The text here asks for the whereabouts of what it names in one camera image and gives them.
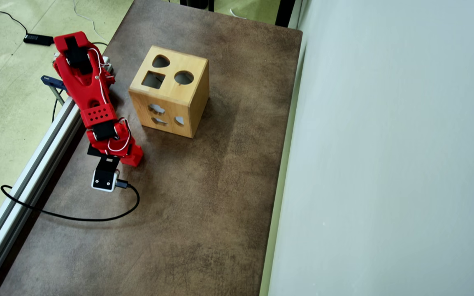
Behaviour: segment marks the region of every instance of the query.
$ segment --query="light green floor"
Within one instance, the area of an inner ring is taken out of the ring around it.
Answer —
[[[78,13],[94,19],[96,30],[110,40],[133,0],[77,0]],[[215,10],[271,23],[279,0],[216,0]],[[58,36],[82,30],[92,42],[103,42],[87,19],[74,14],[72,0],[0,0],[29,32]],[[0,14],[0,186],[13,185],[51,124],[54,95],[40,77],[58,77],[52,68],[54,45],[23,43],[25,32]],[[0,192],[0,206],[4,196]]]

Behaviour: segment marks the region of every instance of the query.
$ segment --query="red robot arm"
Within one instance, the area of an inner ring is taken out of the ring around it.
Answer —
[[[114,76],[104,68],[102,54],[87,40],[84,32],[54,38],[60,55],[54,69],[62,77],[67,93],[80,109],[87,137],[93,148],[120,161],[138,166],[143,150],[136,144],[125,118],[117,118],[109,100]]]

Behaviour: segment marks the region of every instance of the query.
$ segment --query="shaped hole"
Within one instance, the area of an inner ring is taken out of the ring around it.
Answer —
[[[188,71],[179,71],[175,74],[175,81],[181,85],[190,84],[194,79],[193,74]]]
[[[147,74],[145,75],[145,78],[142,81],[142,85],[149,86],[150,88],[156,88],[158,90],[162,85],[162,82],[164,82],[165,78],[166,75],[147,71]]]
[[[149,111],[155,113],[155,114],[158,114],[158,115],[163,115],[164,113],[166,113],[166,110],[164,110],[164,108],[156,105],[156,104],[149,104],[149,106],[147,106],[149,108]]]
[[[167,125],[167,122],[158,118],[151,117],[151,120],[158,125]]]
[[[175,116],[175,123],[184,126],[184,118],[182,116]]]
[[[170,65],[170,60],[165,56],[159,54],[153,60],[153,67],[155,68],[164,68]]]

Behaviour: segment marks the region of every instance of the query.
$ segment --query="blue clamp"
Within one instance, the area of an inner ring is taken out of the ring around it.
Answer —
[[[43,81],[43,84],[45,84],[46,86],[51,86],[53,88],[59,88],[60,90],[64,90],[65,92],[67,91],[67,88],[65,87],[65,84],[63,84],[63,81],[61,81],[59,79],[52,78],[52,77],[47,76],[47,75],[43,75],[41,77],[41,81]]]

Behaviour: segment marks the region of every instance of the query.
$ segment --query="heart-shaped hole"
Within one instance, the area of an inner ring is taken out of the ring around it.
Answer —
[[[170,60],[165,56],[159,54],[153,60],[153,67],[155,68],[164,68],[170,65]]]

